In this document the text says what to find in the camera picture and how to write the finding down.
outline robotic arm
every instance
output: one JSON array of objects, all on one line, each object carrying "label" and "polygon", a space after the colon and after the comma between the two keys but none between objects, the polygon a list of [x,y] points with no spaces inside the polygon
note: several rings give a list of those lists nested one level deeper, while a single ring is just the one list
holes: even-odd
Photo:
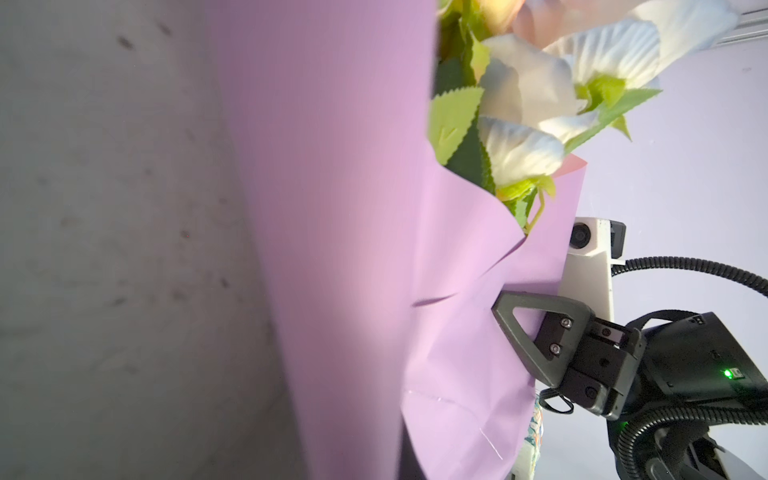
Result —
[{"label": "robotic arm", "polygon": [[[542,406],[556,411],[546,399],[560,396],[605,417],[622,480],[760,479],[707,435],[710,425],[768,424],[768,382],[758,368],[714,313],[660,310],[617,325],[611,277],[646,268],[699,270],[765,296],[768,280],[703,260],[624,262],[625,230],[578,218],[559,296],[502,292],[493,307],[527,370],[549,387]],[[515,319],[515,307],[546,312],[535,339]],[[645,329],[650,319],[669,323]]]}]

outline gray wall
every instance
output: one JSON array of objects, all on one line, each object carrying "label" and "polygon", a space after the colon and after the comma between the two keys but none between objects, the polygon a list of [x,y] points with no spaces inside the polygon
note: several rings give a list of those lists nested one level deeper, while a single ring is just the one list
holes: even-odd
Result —
[{"label": "gray wall", "polygon": [[[768,276],[768,41],[703,51],[661,75],[658,98],[576,154],[589,166],[578,214],[627,224],[626,258],[699,257]],[[662,309],[715,312],[768,375],[768,302],[702,273],[656,270],[614,282],[618,322]],[[545,413],[537,480],[617,478],[605,422]],[[768,478],[768,428],[712,436]]]},{"label": "gray wall", "polygon": [[0,2],[2,480],[301,478],[244,217],[198,2]]}]

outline flower petal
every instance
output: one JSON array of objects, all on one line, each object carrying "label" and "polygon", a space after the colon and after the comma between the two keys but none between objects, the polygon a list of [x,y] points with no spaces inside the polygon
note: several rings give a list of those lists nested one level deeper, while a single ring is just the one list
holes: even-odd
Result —
[{"label": "flower petal", "polygon": [[516,35],[483,41],[491,64],[480,80],[485,89],[480,114],[534,127],[552,117],[576,115],[584,103],[576,98],[571,69]]},{"label": "flower petal", "polygon": [[598,111],[572,117],[555,117],[539,122],[538,130],[556,137],[562,144],[598,124]]},{"label": "flower petal", "polygon": [[539,48],[577,31],[618,22],[642,0],[527,0],[512,31]]},{"label": "flower petal", "polygon": [[631,16],[653,22],[661,36],[657,73],[683,55],[706,48],[733,30],[739,14],[727,0],[650,0]]},{"label": "flower petal", "polygon": [[480,117],[478,126],[497,188],[551,175],[563,164],[563,144],[550,134],[488,117]]},{"label": "flower petal", "polygon": [[608,74],[627,81],[627,88],[640,88],[656,76],[660,36],[653,23],[628,18],[559,38],[545,51],[560,58],[573,57],[569,60],[576,84]]}]

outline pink wrapping paper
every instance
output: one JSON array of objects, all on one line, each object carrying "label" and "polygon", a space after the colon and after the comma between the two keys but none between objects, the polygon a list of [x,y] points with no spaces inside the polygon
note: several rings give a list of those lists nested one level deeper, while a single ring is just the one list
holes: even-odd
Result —
[{"label": "pink wrapping paper", "polygon": [[489,307],[505,283],[556,290],[583,170],[521,243],[498,201],[437,165],[434,8],[207,2],[314,479],[395,478],[401,403],[431,480],[508,471],[530,419],[531,378]]},{"label": "pink wrapping paper", "polygon": [[[557,293],[585,163],[567,159],[555,175],[556,198],[524,242],[500,202],[433,158],[425,165],[418,329],[402,411],[430,480],[504,478],[525,437],[534,383],[491,306],[502,288]],[[541,314],[516,316],[526,332],[538,331]]]}]

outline patterned fabric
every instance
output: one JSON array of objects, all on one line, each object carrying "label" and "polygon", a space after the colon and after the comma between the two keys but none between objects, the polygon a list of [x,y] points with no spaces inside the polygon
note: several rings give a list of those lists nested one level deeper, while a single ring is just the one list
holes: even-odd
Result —
[{"label": "patterned fabric", "polygon": [[533,405],[533,417],[528,425],[528,435],[525,443],[520,448],[518,458],[508,478],[515,480],[532,480],[536,470],[536,463],[541,454],[541,437],[544,435],[543,409],[538,402],[538,395]]}]

